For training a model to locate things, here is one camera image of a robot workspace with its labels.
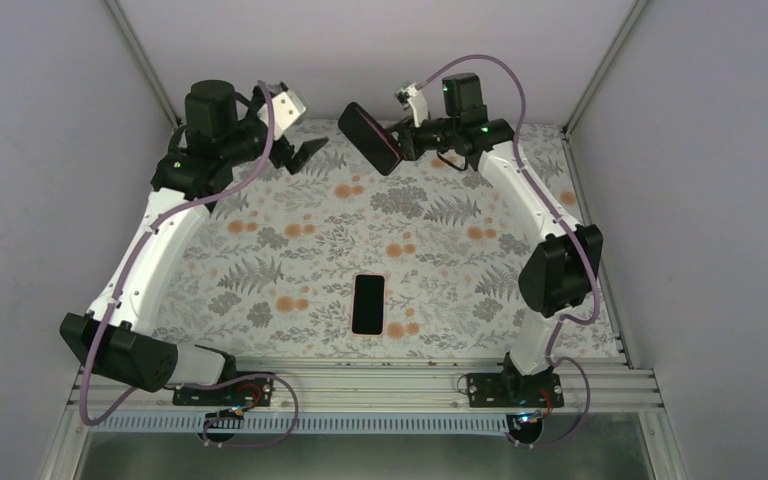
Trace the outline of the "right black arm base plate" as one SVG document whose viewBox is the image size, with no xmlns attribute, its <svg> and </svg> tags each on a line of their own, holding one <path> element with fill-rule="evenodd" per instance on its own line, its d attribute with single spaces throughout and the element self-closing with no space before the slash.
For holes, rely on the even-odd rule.
<svg viewBox="0 0 768 480">
<path fill-rule="evenodd" d="M 472 373 L 466 376 L 471 408 L 561 408 L 560 376 L 551 369 L 535 375 Z"/>
</svg>

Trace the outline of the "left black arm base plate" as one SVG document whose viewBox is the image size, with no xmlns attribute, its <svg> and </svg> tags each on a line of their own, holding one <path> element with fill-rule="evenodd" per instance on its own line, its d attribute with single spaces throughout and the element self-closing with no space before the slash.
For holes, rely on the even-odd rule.
<svg viewBox="0 0 768 480">
<path fill-rule="evenodd" d="M 228 386 L 217 389 L 176 388 L 175 406 L 199 407 L 268 407 L 274 390 L 274 379 L 267 373 L 240 372 Z"/>
</svg>

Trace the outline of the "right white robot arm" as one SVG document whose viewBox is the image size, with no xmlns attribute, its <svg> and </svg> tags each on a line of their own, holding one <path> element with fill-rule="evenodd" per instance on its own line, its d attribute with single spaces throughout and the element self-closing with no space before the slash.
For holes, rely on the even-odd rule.
<svg viewBox="0 0 768 480">
<path fill-rule="evenodd" d="M 504 119 L 491 119 L 474 73 L 443 78 L 446 113 L 432 118 L 422 85 L 410 83 L 394 94 L 409 117 L 390 127 L 404 159 L 422 153 L 453 151 L 477 172 L 514 213 L 527 237 L 534 241 L 530 257 L 518 277 L 526 305 L 536 313 L 522 322 L 500 372 L 470 374 L 470 402 L 474 406 L 525 407 L 561 394 L 554 344 L 567 323 L 589 325 L 597 310 L 582 318 L 572 313 L 588 296 L 599 304 L 598 269 L 603 235 L 584 225 L 551 195 L 526 161 L 519 135 Z"/>
</svg>

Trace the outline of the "pink-edged black smartphone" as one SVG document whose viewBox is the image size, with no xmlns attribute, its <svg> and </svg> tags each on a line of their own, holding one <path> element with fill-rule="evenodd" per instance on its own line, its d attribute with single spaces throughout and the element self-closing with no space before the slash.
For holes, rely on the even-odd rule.
<svg viewBox="0 0 768 480">
<path fill-rule="evenodd" d="M 386 278 L 359 274 L 353 282 L 351 332 L 361 336 L 380 336 L 384 330 Z"/>
</svg>

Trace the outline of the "black phone case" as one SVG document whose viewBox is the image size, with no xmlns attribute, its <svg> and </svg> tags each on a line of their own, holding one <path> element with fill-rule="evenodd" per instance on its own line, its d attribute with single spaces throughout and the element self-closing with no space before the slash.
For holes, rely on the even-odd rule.
<svg viewBox="0 0 768 480">
<path fill-rule="evenodd" d="M 356 102 L 345 107 L 338 128 L 382 176 L 389 176 L 404 159 L 395 137 Z"/>
</svg>

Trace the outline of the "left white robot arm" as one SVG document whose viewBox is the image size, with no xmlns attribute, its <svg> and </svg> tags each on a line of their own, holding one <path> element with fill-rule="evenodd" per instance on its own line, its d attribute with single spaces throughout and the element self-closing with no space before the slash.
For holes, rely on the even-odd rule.
<svg viewBox="0 0 768 480">
<path fill-rule="evenodd" d="M 83 314 L 60 326 L 66 345 L 90 373 L 156 392 L 198 384 L 215 405 L 230 402 L 238 377 L 228 354 L 159 340 L 153 333 L 177 262 L 223 196 L 246 187 L 235 167 L 253 163 L 295 174 L 324 147 L 317 138 L 294 146 L 285 136 L 307 111 L 285 83 L 254 88 L 250 97 L 223 80 L 193 84 L 185 118 L 170 138 L 150 181 L 141 223 L 102 293 Z"/>
</svg>

